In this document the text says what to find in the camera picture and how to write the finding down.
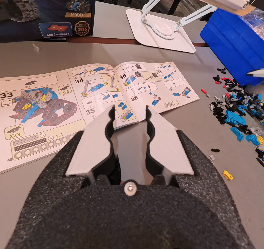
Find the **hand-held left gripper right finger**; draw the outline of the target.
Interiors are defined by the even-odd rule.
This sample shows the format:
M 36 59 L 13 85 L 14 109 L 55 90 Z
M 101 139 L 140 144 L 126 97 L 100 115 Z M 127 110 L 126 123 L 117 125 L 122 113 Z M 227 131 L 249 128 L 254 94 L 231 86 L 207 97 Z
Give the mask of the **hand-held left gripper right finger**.
M 145 166 L 153 176 L 164 177 L 169 185 L 173 175 L 194 175 L 184 146 L 180 140 L 181 130 L 174 127 L 151 106 L 146 106 L 147 143 Z

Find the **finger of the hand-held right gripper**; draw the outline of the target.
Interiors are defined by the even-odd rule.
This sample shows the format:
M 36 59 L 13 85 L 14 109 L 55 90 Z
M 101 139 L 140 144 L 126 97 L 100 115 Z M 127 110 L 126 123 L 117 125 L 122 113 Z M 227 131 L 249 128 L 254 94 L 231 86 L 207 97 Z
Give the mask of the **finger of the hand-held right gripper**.
M 251 71 L 251 72 L 247 72 L 246 76 L 263 78 L 264 77 L 264 69 L 257 69 L 257 70 Z

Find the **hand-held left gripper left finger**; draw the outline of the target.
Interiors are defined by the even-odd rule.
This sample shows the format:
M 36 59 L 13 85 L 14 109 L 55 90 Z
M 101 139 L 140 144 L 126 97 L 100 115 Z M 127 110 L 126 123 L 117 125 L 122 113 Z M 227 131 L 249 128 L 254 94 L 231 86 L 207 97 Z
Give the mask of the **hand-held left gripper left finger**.
M 84 128 L 65 176 L 87 176 L 94 184 L 99 175 L 105 175 L 110 184 L 120 185 L 120 163 L 111 141 L 114 120 L 115 107 L 110 105 Z

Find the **pile of building block pieces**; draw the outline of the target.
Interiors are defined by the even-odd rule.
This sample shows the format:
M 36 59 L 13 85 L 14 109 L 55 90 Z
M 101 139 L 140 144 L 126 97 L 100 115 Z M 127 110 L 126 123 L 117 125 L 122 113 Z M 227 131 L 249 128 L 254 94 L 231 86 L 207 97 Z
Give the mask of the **pile of building block pieces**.
M 250 93 L 246 86 L 239 85 L 236 79 L 213 77 L 215 84 L 224 81 L 223 89 L 226 91 L 222 98 L 214 97 L 214 101 L 209 104 L 213 115 L 221 125 L 228 124 L 230 130 L 236 135 L 238 141 L 246 139 L 253 143 L 257 153 L 257 161 L 264 166 L 264 101 L 261 93 Z M 260 127 L 249 127 L 246 124 L 245 116 L 255 118 Z

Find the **grey desk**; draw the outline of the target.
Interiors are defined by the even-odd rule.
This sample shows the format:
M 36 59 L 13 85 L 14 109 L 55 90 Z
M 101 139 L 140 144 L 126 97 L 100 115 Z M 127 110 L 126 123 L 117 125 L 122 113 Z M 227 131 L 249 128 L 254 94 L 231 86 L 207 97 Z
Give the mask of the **grey desk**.
M 1 77 L 51 73 L 91 63 L 117 66 L 128 61 L 173 61 L 200 100 L 162 113 L 181 129 L 206 155 L 222 176 L 228 171 L 233 180 L 226 182 L 238 208 L 242 224 L 255 248 L 263 248 L 263 167 L 256 160 L 251 142 L 239 142 L 229 125 L 221 125 L 212 115 L 209 103 L 220 97 L 223 88 L 213 81 L 217 68 L 225 68 L 199 36 L 206 22 L 194 21 L 184 29 L 196 45 L 194 54 L 150 48 L 138 44 L 126 16 L 127 7 L 96 2 L 92 37 L 71 38 L 63 42 L 1 43 Z M 32 43 L 40 47 L 33 49 Z M 206 90 L 207 98 L 201 91 Z M 148 141 L 146 121 L 114 132 L 114 151 L 119 156 L 123 180 L 150 184 L 145 168 Z M 54 154 L 1 174 L 1 248 L 5 248 L 16 226 L 25 199 Z

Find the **blue plastic bin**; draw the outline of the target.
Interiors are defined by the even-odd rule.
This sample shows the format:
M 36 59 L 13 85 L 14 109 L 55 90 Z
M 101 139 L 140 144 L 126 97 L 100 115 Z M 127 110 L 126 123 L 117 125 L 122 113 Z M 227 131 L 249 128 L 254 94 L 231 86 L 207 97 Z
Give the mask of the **blue plastic bin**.
M 246 74 L 263 69 L 264 41 L 242 18 L 218 9 L 200 36 L 240 85 L 263 84 L 262 77 Z

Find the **instruction booklet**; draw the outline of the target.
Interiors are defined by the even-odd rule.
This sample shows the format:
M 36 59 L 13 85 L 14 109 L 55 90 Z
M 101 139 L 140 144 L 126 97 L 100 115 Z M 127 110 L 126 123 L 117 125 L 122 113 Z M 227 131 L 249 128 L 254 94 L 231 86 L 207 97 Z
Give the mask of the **instruction booklet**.
M 1 173 L 52 155 L 109 106 L 114 129 L 200 98 L 173 62 L 88 64 L 0 81 Z

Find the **white laptop stand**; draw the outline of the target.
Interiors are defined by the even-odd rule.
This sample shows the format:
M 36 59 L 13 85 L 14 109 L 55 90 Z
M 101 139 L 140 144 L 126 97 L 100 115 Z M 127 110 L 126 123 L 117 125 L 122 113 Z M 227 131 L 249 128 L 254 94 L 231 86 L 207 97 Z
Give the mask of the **white laptop stand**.
M 145 46 L 186 53 L 195 53 L 196 48 L 183 26 L 219 8 L 239 16 L 244 16 L 255 9 L 249 4 L 249 0 L 201 0 L 207 5 L 175 22 L 148 14 L 159 1 L 149 0 L 140 12 L 132 9 L 126 10 L 135 39 Z

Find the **toy set product box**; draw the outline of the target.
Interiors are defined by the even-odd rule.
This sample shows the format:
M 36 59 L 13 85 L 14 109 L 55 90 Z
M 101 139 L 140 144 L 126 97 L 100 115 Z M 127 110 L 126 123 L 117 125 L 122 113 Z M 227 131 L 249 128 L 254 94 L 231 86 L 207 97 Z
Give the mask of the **toy set product box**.
M 95 0 L 1 0 L 0 42 L 93 35 Z

